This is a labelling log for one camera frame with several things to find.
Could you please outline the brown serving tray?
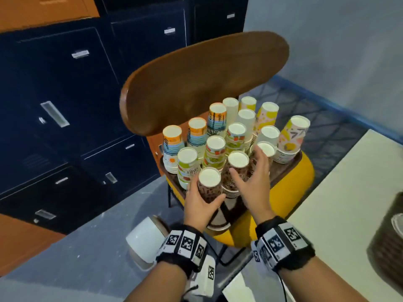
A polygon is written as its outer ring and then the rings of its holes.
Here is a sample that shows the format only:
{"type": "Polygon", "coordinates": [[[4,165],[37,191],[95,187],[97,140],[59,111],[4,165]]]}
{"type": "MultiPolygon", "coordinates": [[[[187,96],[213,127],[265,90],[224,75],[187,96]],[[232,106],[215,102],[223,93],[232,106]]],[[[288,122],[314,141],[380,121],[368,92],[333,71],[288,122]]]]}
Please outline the brown serving tray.
{"type": "MultiPolygon", "coordinates": [[[[297,153],[296,157],[287,164],[273,162],[270,168],[271,188],[274,188],[274,186],[290,173],[301,160],[302,154],[297,153]]],[[[166,175],[168,182],[168,207],[171,208],[171,199],[173,198],[179,204],[180,208],[184,208],[181,199],[184,199],[186,192],[180,186],[177,174],[172,174],[167,171],[162,157],[159,158],[158,167],[161,172],[166,175]]],[[[214,213],[207,228],[214,232],[224,232],[229,229],[230,226],[233,225],[246,211],[247,209],[240,195],[237,197],[229,197],[227,194],[225,202],[221,205],[220,209],[214,213]]]]}

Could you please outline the orange wooden cabinet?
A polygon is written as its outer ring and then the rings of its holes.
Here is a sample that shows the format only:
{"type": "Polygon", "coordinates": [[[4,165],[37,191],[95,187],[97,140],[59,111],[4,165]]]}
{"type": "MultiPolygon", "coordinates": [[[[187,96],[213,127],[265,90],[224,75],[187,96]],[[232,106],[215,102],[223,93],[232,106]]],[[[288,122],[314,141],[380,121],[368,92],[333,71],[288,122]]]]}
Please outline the orange wooden cabinet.
{"type": "Polygon", "coordinates": [[[64,237],[62,233],[0,214],[0,277],[64,237]]]}
{"type": "Polygon", "coordinates": [[[0,33],[99,16],[94,0],[0,0],[0,33]]]}

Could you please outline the wooden chair with yellow seat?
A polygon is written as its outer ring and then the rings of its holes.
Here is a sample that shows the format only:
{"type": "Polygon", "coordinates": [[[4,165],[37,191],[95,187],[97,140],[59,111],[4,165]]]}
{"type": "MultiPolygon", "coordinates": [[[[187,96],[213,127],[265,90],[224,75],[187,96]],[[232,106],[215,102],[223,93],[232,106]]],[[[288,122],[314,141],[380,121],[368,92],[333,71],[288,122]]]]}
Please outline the wooden chair with yellow seat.
{"type": "MultiPolygon", "coordinates": [[[[124,83],[119,101],[123,122],[139,136],[160,134],[166,126],[186,123],[208,111],[211,104],[268,81],[285,66],[289,52],[289,44],[280,35],[251,31],[163,55],[135,70],[124,83]]],[[[275,212],[283,218],[309,188],[307,182],[292,183],[294,179],[296,173],[290,172],[272,190],[275,212]]],[[[227,247],[250,249],[255,226],[246,211],[226,231],[206,231],[227,247]]]]}

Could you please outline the person's left hand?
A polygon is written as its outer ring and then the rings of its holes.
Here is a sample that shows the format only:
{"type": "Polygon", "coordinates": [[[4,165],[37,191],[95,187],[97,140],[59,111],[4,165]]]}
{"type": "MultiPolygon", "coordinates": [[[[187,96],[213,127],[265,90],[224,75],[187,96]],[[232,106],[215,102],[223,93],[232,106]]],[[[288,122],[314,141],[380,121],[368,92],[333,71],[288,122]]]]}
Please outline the person's left hand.
{"type": "Polygon", "coordinates": [[[204,232],[213,214],[207,214],[207,203],[202,199],[197,178],[190,183],[184,200],[184,224],[204,232]]]}

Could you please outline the brown wicker basket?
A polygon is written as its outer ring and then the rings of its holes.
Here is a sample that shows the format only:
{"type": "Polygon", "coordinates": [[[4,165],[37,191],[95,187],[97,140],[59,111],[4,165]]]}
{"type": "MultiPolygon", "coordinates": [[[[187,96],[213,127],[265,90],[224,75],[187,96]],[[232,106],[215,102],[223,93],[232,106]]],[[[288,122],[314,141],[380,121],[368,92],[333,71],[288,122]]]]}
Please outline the brown wicker basket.
{"type": "Polygon", "coordinates": [[[403,191],[399,192],[376,230],[367,257],[375,273],[403,296],[403,230],[393,227],[392,219],[403,214],[403,191]]]}

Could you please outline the blue skirting strip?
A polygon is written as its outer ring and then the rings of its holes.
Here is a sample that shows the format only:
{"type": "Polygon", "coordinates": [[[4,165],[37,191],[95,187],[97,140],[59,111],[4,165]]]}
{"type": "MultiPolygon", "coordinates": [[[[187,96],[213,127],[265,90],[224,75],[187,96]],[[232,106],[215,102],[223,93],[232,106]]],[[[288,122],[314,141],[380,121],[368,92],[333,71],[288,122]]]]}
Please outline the blue skirting strip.
{"type": "Polygon", "coordinates": [[[360,115],[359,113],[355,111],[351,111],[348,108],[345,108],[343,106],[340,106],[330,100],[328,100],[325,97],[322,97],[320,95],[317,95],[313,93],[312,91],[309,91],[305,89],[302,86],[299,86],[295,84],[294,82],[291,82],[279,75],[274,75],[269,82],[277,84],[281,88],[286,88],[290,91],[294,91],[299,93],[300,95],[304,96],[304,98],[307,98],[316,104],[320,105],[321,107],[325,109],[330,109],[334,112],[340,113],[342,116],[347,117],[350,121],[354,121],[357,124],[360,124],[367,129],[371,129],[376,131],[377,133],[380,133],[381,135],[388,137],[389,139],[397,142],[398,144],[403,146],[403,133],[398,133],[395,132],[385,126],[382,126],[376,122],[373,122],[369,120],[368,118],[360,115]]]}

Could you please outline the cluster of colourful paper cups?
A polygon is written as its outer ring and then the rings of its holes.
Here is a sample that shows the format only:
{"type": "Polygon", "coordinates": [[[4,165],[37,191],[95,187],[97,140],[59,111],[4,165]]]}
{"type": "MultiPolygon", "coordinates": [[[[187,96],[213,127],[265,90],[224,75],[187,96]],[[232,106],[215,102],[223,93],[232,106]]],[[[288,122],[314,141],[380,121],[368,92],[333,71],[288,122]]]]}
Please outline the cluster of colourful paper cups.
{"type": "Polygon", "coordinates": [[[251,126],[249,112],[255,111],[255,99],[247,96],[240,105],[233,97],[225,98],[222,103],[213,103],[205,117],[191,118],[187,123],[187,145],[198,153],[199,163],[218,170],[224,167],[223,155],[235,150],[251,154],[259,146],[274,162],[291,167],[296,173],[292,183],[307,182],[310,187],[314,180],[314,168],[308,157],[301,151],[301,144],[310,126],[310,121],[302,116],[290,119],[282,131],[275,127],[279,106],[264,103],[257,114],[256,123],[251,126]]]}

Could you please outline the dark blue locker cabinet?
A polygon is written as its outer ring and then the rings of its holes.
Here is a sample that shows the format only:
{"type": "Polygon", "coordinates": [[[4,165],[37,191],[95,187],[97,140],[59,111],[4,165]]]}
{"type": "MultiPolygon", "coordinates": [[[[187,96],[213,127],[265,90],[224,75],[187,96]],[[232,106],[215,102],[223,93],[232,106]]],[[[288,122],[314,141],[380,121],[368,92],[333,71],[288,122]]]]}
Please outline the dark blue locker cabinet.
{"type": "Polygon", "coordinates": [[[98,18],[0,33],[0,214],[69,234],[157,178],[119,111],[128,76],[240,33],[249,0],[94,0],[98,18]]]}

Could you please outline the person's left forearm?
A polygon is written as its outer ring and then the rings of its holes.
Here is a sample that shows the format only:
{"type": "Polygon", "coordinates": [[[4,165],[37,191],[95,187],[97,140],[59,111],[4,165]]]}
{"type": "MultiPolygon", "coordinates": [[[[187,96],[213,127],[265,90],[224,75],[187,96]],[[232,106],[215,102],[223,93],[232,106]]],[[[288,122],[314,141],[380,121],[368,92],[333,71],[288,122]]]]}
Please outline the person's left forearm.
{"type": "Polygon", "coordinates": [[[180,302],[187,275],[179,266],[158,263],[124,302],[180,302]]]}

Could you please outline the brown patterned cup stack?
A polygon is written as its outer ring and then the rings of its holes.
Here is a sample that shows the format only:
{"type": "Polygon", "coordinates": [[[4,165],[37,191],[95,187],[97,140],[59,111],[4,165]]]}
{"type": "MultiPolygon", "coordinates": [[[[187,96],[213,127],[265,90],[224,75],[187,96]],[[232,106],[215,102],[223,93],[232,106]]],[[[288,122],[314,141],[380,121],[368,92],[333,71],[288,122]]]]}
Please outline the brown patterned cup stack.
{"type": "Polygon", "coordinates": [[[198,176],[198,190],[206,203],[212,203],[222,194],[221,174],[214,167],[203,168],[198,176]]]}
{"type": "Polygon", "coordinates": [[[243,151],[233,151],[227,157],[224,167],[221,171],[221,186],[222,191],[227,198],[237,198],[240,193],[234,182],[229,169],[233,168],[239,177],[245,182],[247,180],[247,172],[249,166],[249,157],[243,151]]]}

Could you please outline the person's right hand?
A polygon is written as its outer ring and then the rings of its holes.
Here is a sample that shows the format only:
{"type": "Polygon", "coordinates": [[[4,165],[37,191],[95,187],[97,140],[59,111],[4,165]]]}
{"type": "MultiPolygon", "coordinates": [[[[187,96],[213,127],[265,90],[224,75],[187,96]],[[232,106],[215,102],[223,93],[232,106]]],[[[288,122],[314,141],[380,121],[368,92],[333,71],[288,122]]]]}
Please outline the person's right hand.
{"type": "Polygon", "coordinates": [[[254,148],[257,165],[253,175],[247,181],[248,191],[239,191],[246,208],[253,217],[255,224],[271,220],[275,213],[270,205],[270,163],[268,157],[259,147],[254,148]]]}

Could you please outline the person's right forearm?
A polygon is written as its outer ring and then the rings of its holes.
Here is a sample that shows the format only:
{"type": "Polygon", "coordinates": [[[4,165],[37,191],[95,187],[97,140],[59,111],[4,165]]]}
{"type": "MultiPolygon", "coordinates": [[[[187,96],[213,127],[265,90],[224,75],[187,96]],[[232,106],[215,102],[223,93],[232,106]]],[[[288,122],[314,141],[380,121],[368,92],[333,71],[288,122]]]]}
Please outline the person's right forearm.
{"type": "Polygon", "coordinates": [[[300,269],[279,274],[295,302],[369,302],[317,256],[300,269]]]}

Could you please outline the black white marker wristband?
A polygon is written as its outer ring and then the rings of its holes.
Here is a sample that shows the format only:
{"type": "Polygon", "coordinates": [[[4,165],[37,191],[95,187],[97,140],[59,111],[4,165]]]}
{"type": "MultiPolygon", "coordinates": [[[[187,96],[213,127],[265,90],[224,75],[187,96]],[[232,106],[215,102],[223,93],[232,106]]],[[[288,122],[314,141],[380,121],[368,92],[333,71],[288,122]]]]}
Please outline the black white marker wristband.
{"type": "Polygon", "coordinates": [[[156,255],[156,263],[166,262],[181,268],[189,279],[199,273],[208,253],[202,232],[189,225],[174,226],[156,255]]]}
{"type": "Polygon", "coordinates": [[[257,239],[251,242],[251,250],[261,275],[298,270],[315,257],[313,244],[281,217],[260,223],[255,232],[257,239]]]}

